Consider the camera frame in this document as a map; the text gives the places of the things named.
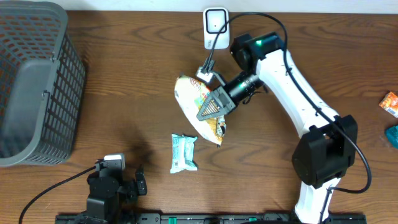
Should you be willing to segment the yellow snack bag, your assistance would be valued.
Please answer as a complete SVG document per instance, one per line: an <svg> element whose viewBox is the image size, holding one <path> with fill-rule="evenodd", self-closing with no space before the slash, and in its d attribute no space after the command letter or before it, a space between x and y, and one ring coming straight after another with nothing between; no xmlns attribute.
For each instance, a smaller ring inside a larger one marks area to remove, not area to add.
<svg viewBox="0 0 398 224"><path fill-rule="evenodd" d="M224 116L199 121L197 114L210 93L208 87L186 75L177 78L174 88L175 98L184 115L195 130L206 140L221 145L226 131Z"/></svg>

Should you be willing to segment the light blue wipes pack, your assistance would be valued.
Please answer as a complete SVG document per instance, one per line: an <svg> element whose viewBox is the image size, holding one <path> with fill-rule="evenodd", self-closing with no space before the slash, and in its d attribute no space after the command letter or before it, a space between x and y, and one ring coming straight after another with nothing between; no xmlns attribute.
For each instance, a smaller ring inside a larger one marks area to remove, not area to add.
<svg viewBox="0 0 398 224"><path fill-rule="evenodd" d="M172 166L171 174L183 170L197 171L198 167L193 161L195 141L197 137L172 134Z"/></svg>

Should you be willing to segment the orange Kleenex tissue pack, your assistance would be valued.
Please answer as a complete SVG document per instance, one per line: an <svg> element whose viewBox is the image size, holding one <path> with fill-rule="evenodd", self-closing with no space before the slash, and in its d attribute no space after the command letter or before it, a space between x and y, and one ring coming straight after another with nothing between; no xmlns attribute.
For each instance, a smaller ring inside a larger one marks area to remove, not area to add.
<svg viewBox="0 0 398 224"><path fill-rule="evenodd" d="M397 118L398 117L397 102L398 102L397 95L395 95L393 92L390 91L388 94L385 95L385 97L379 103L379 106L388 113L390 113L391 115L393 115L395 118Z"/></svg>

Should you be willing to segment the blue mouthwash bottle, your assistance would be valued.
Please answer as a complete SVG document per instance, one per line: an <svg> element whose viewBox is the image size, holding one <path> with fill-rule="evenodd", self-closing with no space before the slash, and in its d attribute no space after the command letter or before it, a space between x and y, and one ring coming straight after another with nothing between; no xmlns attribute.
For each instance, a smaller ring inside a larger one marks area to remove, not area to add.
<svg viewBox="0 0 398 224"><path fill-rule="evenodd" d="M385 135L388 141L398 149L398 127L392 126L385 130Z"/></svg>

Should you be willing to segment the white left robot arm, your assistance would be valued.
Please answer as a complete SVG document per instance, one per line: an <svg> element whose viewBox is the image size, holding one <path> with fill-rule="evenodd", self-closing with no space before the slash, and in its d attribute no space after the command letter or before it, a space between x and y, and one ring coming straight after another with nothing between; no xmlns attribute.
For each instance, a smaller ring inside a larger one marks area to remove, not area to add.
<svg viewBox="0 0 398 224"><path fill-rule="evenodd" d="M104 168L88 178L90 193L86 200L86 211L76 216L74 223L135 223L133 212L122 211L124 204L137 201L147 194L144 168L140 166L135 178L123 179L121 168Z"/></svg>

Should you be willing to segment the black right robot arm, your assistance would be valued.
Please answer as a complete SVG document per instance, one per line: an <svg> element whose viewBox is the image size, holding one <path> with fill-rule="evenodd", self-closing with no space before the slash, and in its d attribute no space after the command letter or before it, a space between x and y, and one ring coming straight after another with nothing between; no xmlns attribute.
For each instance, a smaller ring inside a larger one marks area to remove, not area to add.
<svg viewBox="0 0 398 224"><path fill-rule="evenodd" d="M292 156L293 167L302 181L295 216L302 223L320 223L329 216L328 189L338 185L355 158L354 147L338 130L346 131L355 141L358 125L350 115L340 117L317 95L283 48L283 40L275 32L256 38L249 34L235 38L230 52L242 72L211 91L196 117L203 121L229 114L255 90L268 87L300 138Z"/></svg>

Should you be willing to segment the dark grey plastic basket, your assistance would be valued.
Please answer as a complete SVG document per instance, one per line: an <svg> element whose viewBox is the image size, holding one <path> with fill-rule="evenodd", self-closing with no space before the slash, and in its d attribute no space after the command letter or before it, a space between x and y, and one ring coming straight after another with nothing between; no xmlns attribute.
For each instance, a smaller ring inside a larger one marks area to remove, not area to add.
<svg viewBox="0 0 398 224"><path fill-rule="evenodd" d="M1 165L54 166L75 143L86 70L52 2L1 3Z"/></svg>

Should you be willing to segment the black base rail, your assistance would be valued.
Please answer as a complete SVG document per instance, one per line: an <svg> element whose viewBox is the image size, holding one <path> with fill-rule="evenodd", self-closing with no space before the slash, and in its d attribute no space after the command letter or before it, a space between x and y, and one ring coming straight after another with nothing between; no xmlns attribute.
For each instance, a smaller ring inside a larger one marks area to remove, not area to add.
<svg viewBox="0 0 398 224"><path fill-rule="evenodd" d="M161 215L158 213L128 213L116 221L99 220L84 214L57 215L56 224L72 223L131 223L131 224L238 224L238 223L301 223L293 213L265 213L250 215ZM367 224L365 215L330 214L322 223Z"/></svg>

